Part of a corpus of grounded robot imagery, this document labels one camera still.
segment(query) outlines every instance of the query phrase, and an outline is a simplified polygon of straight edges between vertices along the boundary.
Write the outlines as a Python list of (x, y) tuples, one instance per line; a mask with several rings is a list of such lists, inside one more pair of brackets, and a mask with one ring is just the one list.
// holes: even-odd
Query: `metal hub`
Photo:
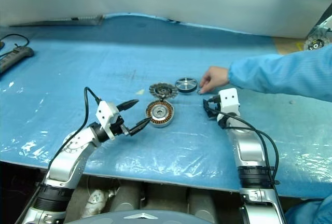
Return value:
[(175, 86), (181, 93), (190, 93), (196, 90), (197, 81), (192, 78), (184, 77), (175, 82)]
[(150, 86), (150, 93), (161, 100), (174, 98), (178, 94), (178, 90), (175, 86), (169, 83), (156, 83)]
[(320, 49), (329, 43), (329, 39), (325, 36), (312, 36), (306, 40), (304, 50)]
[(174, 108), (167, 101), (153, 101), (146, 108), (146, 116), (152, 117), (150, 123), (155, 127), (165, 127), (173, 119)]

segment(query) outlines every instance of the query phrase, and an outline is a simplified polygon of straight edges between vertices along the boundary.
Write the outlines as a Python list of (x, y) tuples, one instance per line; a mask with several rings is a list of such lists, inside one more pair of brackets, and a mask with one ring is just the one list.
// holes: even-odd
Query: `table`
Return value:
[[(30, 38), (35, 55), (0, 80), (0, 159), (46, 168), (63, 139), (84, 119), (83, 89), (119, 104), (129, 127), (155, 100), (148, 88), (190, 76), (200, 80), (210, 65), (228, 67), (247, 56), (277, 53), (270, 37), (176, 24), (141, 16), (118, 16), (99, 26), (3, 27), (1, 36)], [(13, 47), (5, 40), (5, 52)], [(238, 89), (242, 117), (267, 132), (280, 153), (280, 195), (323, 198), (332, 193), (331, 103), (300, 96)], [(147, 126), (133, 137), (108, 141), (90, 157), (85, 173), (236, 191), (240, 188), (231, 143), (202, 100), (179, 94), (170, 102), (173, 122)], [(90, 98), (88, 123), (96, 121)], [(270, 146), (270, 160), (274, 162)]]

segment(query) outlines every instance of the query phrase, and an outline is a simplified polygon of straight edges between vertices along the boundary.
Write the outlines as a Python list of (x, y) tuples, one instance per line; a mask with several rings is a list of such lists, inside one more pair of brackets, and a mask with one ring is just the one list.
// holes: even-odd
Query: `blue lab coat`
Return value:
[[(332, 45), (235, 61), (228, 78), (237, 87), (257, 92), (302, 95), (332, 102)], [(291, 208), (286, 219), (288, 224), (332, 224), (332, 195), (323, 201), (305, 201)]]

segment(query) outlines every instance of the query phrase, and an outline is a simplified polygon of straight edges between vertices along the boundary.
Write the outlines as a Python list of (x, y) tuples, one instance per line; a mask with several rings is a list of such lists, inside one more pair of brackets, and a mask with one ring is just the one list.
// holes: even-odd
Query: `pulley wheel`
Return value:
[(175, 82), (175, 86), (181, 93), (191, 93), (197, 88), (197, 81), (195, 79), (184, 77)]

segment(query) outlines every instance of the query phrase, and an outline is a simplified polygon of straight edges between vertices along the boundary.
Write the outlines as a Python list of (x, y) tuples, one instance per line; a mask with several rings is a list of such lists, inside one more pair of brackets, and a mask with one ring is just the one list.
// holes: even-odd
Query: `black wire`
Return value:
[[(263, 150), (264, 150), (264, 155), (265, 155), (266, 166), (267, 166), (268, 168), (270, 168), (270, 161), (269, 161), (269, 156), (268, 156), (268, 150), (267, 150), (267, 147), (266, 147), (266, 144), (265, 144), (265, 140), (264, 140), (264, 138), (261, 136), (261, 133), (260, 133), (261, 131), (260, 131), (260, 130), (256, 129), (253, 125), (251, 125), (250, 123), (248, 123), (247, 121), (245, 121), (245, 120), (243, 120), (243, 119), (241, 119), (241, 118), (239, 118), (239, 117), (233, 116), (233, 115), (231, 115), (231, 114), (224, 113), (224, 112), (219, 111), (219, 110), (212, 109), (212, 108), (210, 108), (210, 107), (208, 107), (208, 110), (213, 111), (213, 112), (218, 113), (218, 114), (225, 115), (225, 116), (227, 116), (227, 117), (229, 117), (229, 118), (232, 118), (232, 119), (236, 119), (237, 121), (242, 122), (242, 123), (244, 123), (245, 125), (249, 126), (249, 127), (251, 128), (251, 129), (250, 129), (251, 131), (256, 132), (256, 134), (258, 135), (258, 137), (259, 137), (259, 139), (261, 140), (262, 145), (263, 145)], [(274, 184), (274, 180), (275, 180), (275, 176), (276, 176), (276, 169), (275, 169), (275, 168), (278, 168), (278, 166), (279, 166), (279, 154), (278, 154), (278, 155), (275, 154), (275, 157), (276, 157), (276, 158), (278, 157), (278, 164), (275, 164), (275, 166), (274, 166), (274, 171), (273, 171), (273, 175), (274, 175), (274, 177), (271, 175), (271, 173), (270, 173), (270, 171), (269, 171), (269, 176), (270, 176), (270, 179), (272, 180), (273, 184)]]
[(253, 130), (250, 127), (225, 127), (225, 129), (250, 130), (250, 131), (254, 131), (254, 132), (259, 132), (264, 137), (266, 137), (270, 141), (270, 143), (272, 144), (274, 152), (275, 152), (275, 166), (274, 166), (274, 171), (273, 171), (273, 175), (272, 175), (272, 178), (275, 179), (275, 175), (276, 175), (276, 172), (277, 172), (278, 167), (279, 167), (279, 152), (278, 152), (278, 148), (275, 145), (275, 142), (272, 140), (272, 138), (268, 134), (266, 134), (265, 132), (257, 130), (257, 129)]
[[(27, 45), (30, 43), (30, 41), (29, 41), (29, 39), (28, 39), (27, 37), (25, 37), (25, 36), (23, 36), (23, 35), (20, 35), (20, 34), (8, 34), (8, 35), (5, 35), (4, 37), (0, 38), (0, 41), (2, 41), (3, 39), (5, 39), (5, 38), (8, 37), (8, 36), (20, 36), (20, 37), (23, 37), (23, 38), (26, 40), (26, 43), (25, 43), (23, 46), (27, 46)], [(0, 57), (3, 57), (3, 56), (5, 56), (5, 55), (7, 55), (7, 54), (9, 54), (9, 53), (11, 53), (11, 51), (10, 51), (10, 52), (6, 52), (6, 53), (3, 53), (3, 54), (0, 54)]]
[(8, 36), (20, 36), (20, 37), (23, 37), (23, 38), (26, 40), (26, 43), (25, 43), (24, 45), (22, 45), (22, 46), (27, 46), (27, 45), (30, 43), (30, 41), (29, 41), (29, 39), (28, 39), (27, 37), (25, 37), (25, 36), (23, 36), (23, 35), (20, 35), (20, 34), (15, 34), (15, 33), (5, 35), (4, 37), (0, 38), (0, 41), (2, 41), (3, 39), (5, 39), (5, 38), (8, 37)]
[(25, 205), (24, 210), (21, 212), (20, 216), (17, 218), (17, 220), (15, 221), (14, 224), (20, 224), (22, 222), (22, 219), (23, 219), (24, 215), (26, 214), (27, 210), (32, 205), (33, 201), (36, 199), (39, 191), (40, 191), (40, 185), (38, 185), (37, 189), (35, 190), (35, 192), (31, 196), (31, 198), (29, 199), (28, 203)]
[(70, 142), (70, 140), (72, 140), (73, 137), (75, 137), (75, 135), (77, 135), (77, 133), (79, 133), (87, 124), (88, 122), (88, 118), (89, 118), (89, 101), (88, 101), (88, 91), (91, 93), (91, 95), (94, 97), (94, 99), (96, 100), (97, 104), (99, 104), (99, 102), (101, 101), (101, 99), (99, 97), (97, 97), (97, 95), (92, 92), (92, 90), (88, 87), (84, 88), (84, 104), (85, 104), (85, 117), (84, 117), (84, 121), (83, 124), (80, 126), (80, 128), (77, 129), (77, 131), (71, 135), (63, 144), (62, 146), (58, 149), (57, 153), (54, 155), (54, 157), (51, 159), (51, 161), (48, 164), (47, 170), (50, 169), (52, 162), (54, 161), (54, 159), (57, 157), (57, 155), (59, 155), (59, 153), (63, 150), (63, 148)]

